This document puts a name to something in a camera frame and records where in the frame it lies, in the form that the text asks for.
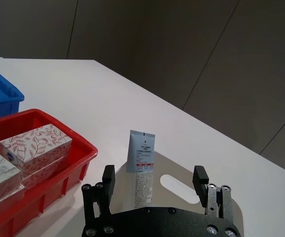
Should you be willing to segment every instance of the white table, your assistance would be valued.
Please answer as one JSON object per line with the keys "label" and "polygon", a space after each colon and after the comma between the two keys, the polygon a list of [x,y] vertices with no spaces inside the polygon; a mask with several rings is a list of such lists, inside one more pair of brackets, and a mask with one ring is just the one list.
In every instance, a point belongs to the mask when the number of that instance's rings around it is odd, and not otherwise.
{"label": "white table", "polygon": [[[203,165],[217,185],[232,187],[245,236],[285,236],[285,170],[180,109],[92,60],[0,58],[0,73],[25,95],[21,111],[41,109],[99,149],[84,183],[126,161],[130,129],[154,133],[156,151],[190,171]],[[78,186],[18,236],[54,236],[81,207]]]}

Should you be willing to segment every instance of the white squeeze tube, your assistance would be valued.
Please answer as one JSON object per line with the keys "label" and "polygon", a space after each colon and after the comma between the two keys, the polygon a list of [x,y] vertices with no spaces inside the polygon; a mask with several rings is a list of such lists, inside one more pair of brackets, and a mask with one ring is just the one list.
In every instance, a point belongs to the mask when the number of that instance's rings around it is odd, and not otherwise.
{"label": "white squeeze tube", "polygon": [[131,130],[127,156],[128,196],[126,206],[151,205],[155,135]]}

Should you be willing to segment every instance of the screw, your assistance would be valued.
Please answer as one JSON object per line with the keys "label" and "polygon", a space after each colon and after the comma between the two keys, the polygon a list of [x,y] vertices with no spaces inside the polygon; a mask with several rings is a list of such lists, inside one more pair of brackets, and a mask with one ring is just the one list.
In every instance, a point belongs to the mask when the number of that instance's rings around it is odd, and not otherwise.
{"label": "screw", "polygon": [[173,208],[173,207],[169,207],[168,212],[170,214],[175,214],[177,212],[177,210],[175,208]]}
{"label": "screw", "polygon": [[207,231],[212,235],[217,235],[217,229],[214,226],[207,226]]}
{"label": "screw", "polygon": [[223,187],[223,189],[225,189],[226,191],[229,191],[230,190],[230,187],[228,187],[228,186],[222,186]]}
{"label": "screw", "polygon": [[89,189],[89,188],[90,188],[89,185],[83,185],[83,186],[82,186],[82,189],[83,189],[83,190],[87,190],[87,189]]}
{"label": "screw", "polygon": [[95,236],[95,234],[97,233],[97,230],[96,229],[89,229],[89,230],[86,230],[85,231],[85,234],[89,237],[91,236]]}
{"label": "screw", "polygon": [[149,208],[144,208],[142,211],[147,214],[151,212]]}
{"label": "screw", "polygon": [[235,231],[233,231],[232,229],[226,229],[226,235],[229,237],[237,237]]}
{"label": "screw", "polygon": [[113,233],[113,231],[114,231],[114,228],[112,226],[105,226],[104,227],[104,232],[107,234],[111,234],[111,233]]}
{"label": "screw", "polygon": [[102,188],[102,187],[103,187],[103,184],[98,183],[98,184],[96,184],[95,186],[96,186],[97,188],[99,188],[99,189],[100,189],[100,188]]}

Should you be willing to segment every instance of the red plastic bin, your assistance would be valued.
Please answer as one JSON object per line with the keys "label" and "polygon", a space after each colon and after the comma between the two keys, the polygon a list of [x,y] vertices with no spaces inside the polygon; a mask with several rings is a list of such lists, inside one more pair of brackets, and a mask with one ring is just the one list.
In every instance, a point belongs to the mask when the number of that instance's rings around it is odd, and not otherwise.
{"label": "red plastic bin", "polygon": [[79,134],[54,117],[36,109],[0,118],[0,141],[49,123],[72,138],[68,166],[28,190],[22,200],[0,215],[0,237],[14,236],[30,220],[43,213],[53,201],[65,195],[68,189],[84,178],[90,160],[98,153],[98,149]]}

